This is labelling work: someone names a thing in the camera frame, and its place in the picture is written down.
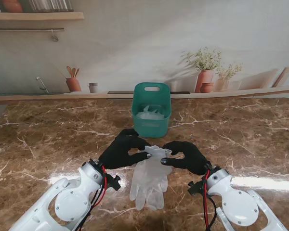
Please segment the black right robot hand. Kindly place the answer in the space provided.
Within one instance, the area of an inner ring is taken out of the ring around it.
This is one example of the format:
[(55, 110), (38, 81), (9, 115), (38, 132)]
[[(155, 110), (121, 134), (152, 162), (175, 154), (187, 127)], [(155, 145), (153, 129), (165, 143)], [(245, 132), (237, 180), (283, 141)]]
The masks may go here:
[(161, 164), (165, 166), (187, 169), (191, 173), (199, 176), (205, 175), (211, 167), (210, 161), (205, 158), (193, 143), (187, 141), (172, 141), (163, 145), (162, 148), (171, 150), (171, 155), (178, 153), (184, 154), (183, 159), (162, 158)]

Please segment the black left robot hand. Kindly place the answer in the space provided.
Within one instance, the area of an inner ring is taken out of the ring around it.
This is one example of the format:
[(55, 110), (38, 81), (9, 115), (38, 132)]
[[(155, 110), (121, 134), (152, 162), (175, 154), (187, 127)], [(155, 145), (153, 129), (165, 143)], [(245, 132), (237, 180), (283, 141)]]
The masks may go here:
[(146, 146), (151, 144), (140, 138), (134, 129), (124, 129), (98, 158), (98, 165), (106, 169), (132, 166), (151, 157), (145, 152)]

